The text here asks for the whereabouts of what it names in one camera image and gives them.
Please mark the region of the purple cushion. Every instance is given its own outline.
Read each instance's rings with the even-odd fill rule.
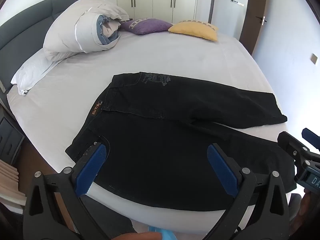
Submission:
[[[121,24],[122,29],[128,32],[132,32],[134,34],[146,34],[167,31],[171,26],[171,23],[154,18],[143,18]]]

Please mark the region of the drawer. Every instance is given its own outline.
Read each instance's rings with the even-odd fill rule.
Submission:
[[[22,140],[20,134],[11,124],[3,118],[0,123],[0,159],[11,164],[17,147]]]

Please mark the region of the bed headboard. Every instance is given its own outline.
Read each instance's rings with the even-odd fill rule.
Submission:
[[[44,0],[18,13],[0,26],[0,103],[12,115],[7,93],[21,65],[42,48],[54,20],[78,0]]]

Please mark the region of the jeans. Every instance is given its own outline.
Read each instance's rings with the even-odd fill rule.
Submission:
[[[95,182],[125,199],[190,211],[228,208],[207,160],[217,143],[240,167],[278,171],[286,192],[296,185],[293,159],[276,142],[232,128],[285,122],[273,94],[153,73],[115,75],[66,153],[77,161],[95,142],[108,158]]]

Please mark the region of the mattress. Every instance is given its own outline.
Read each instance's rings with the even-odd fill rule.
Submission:
[[[118,44],[109,51],[80,53],[63,60],[26,96],[19,95],[14,85],[7,95],[9,105],[35,148],[60,172],[74,166],[65,149],[113,75],[140,71],[164,73],[273,93],[262,71],[239,41],[222,34],[218,39],[212,42],[169,32],[142,36],[122,32]],[[287,128],[283,123],[238,130],[276,141],[278,134]],[[184,233],[208,233],[224,212],[144,206],[95,183],[87,195],[132,220]],[[248,221],[252,209],[252,206],[248,208],[242,225]]]

